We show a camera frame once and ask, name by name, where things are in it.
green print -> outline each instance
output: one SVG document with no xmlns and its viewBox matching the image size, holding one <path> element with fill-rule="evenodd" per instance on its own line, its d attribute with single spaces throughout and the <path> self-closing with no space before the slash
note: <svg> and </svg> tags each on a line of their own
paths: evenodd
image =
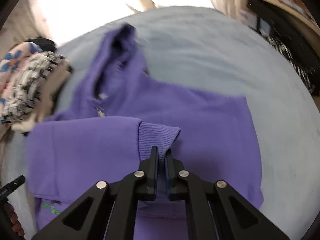
<svg viewBox="0 0 320 240">
<path fill-rule="evenodd" d="M 50 206 L 47 203 L 42 203 L 42 207 L 43 208 L 50 208 L 50 212 L 53 214 L 60 215 L 60 213 L 61 213 L 60 211 L 56 210 L 54 206 Z"/>
</svg>

pink floral cloth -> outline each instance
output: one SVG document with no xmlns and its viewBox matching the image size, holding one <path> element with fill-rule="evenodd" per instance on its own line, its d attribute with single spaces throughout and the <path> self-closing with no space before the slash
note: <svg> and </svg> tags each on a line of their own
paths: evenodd
<svg viewBox="0 0 320 240">
<path fill-rule="evenodd" d="M 35 53 L 42 52 L 41 48 L 33 42 L 23 42 L 10 50 L 0 62 L 0 113 L 11 93 L 11 88 L 26 66 L 28 58 Z M 10 127 L 8 124 L 0 125 L 0 139 Z"/>
</svg>

purple hoodie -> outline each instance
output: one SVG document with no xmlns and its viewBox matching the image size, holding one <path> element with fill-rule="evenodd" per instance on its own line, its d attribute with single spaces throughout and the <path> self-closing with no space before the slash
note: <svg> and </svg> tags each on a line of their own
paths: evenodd
<svg viewBox="0 0 320 240">
<path fill-rule="evenodd" d="M 43 199 L 37 209 L 39 228 L 96 181 L 113 182 L 136 170 L 152 145 L 160 147 L 158 199 L 138 206 L 136 239 L 187 238 L 183 203 L 165 198 L 168 147 L 185 169 L 201 179 L 227 181 L 257 208 L 263 202 L 259 145 L 245 98 L 152 79 L 145 73 L 134 32 L 124 25 L 106 34 L 70 109 L 50 118 L 75 120 L 38 124 L 28 136 L 28 181 L 32 193 Z M 90 118 L 102 114 L 108 117 Z M 139 128 L 135 133 L 115 130 L 108 124 L 112 116 L 133 117 L 117 120 L 124 126 L 138 118 Z M 178 137 L 176 127 L 181 129 Z M 132 142 L 127 145 L 131 150 L 123 152 L 127 138 L 134 138 L 138 147 L 131 148 Z M 106 163 L 112 165 L 104 168 Z"/>
</svg>

hoodie sleeve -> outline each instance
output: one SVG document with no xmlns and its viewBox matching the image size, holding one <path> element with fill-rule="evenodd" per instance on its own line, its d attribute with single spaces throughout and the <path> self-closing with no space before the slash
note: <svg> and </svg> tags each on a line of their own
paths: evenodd
<svg viewBox="0 0 320 240">
<path fill-rule="evenodd" d="M 37 198 L 73 202 L 99 180 L 136 171 L 152 145 L 165 153 L 179 131 L 119 116 L 37 124 L 27 138 L 29 189 Z"/>
</svg>

blue flower print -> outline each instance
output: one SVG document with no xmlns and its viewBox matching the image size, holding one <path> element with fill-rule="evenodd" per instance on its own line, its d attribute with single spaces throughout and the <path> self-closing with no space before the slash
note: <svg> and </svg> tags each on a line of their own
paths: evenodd
<svg viewBox="0 0 320 240">
<path fill-rule="evenodd" d="M 12 67 L 11 71 L 16 69 L 18 67 L 19 63 L 20 63 L 18 58 L 21 56 L 21 54 L 22 54 L 22 51 L 18 50 L 14 55 L 11 54 L 11 53 L 8 53 L 7 55 L 5 55 L 3 59 L 10 60 L 10 61 L 5 63 L 1 67 L 0 73 L 6 72 L 9 69 L 10 66 Z"/>
<path fill-rule="evenodd" d="M 42 52 L 42 49 L 33 42 L 29 42 L 29 51 L 31 54 L 35 54 L 36 52 Z"/>
</svg>

